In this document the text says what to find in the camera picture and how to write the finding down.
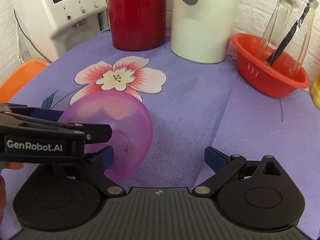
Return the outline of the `person's left hand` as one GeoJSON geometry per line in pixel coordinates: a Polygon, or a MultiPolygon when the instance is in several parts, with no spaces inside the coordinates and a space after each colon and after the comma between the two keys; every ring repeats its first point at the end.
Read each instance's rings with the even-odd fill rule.
{"type": "MultiPolygon", "coordinates": [[[[7,162],[3,166],[6,169],[10,170],[20,170],[23,168],[22,163],[12,163],[7,162]]],[[[6,191],[5,191],[5,180],[1,176],[1,183],[0,183],[0,224],[2,224],[3,216],[4,216],[4,209],[6,207],[6,191]]]]}

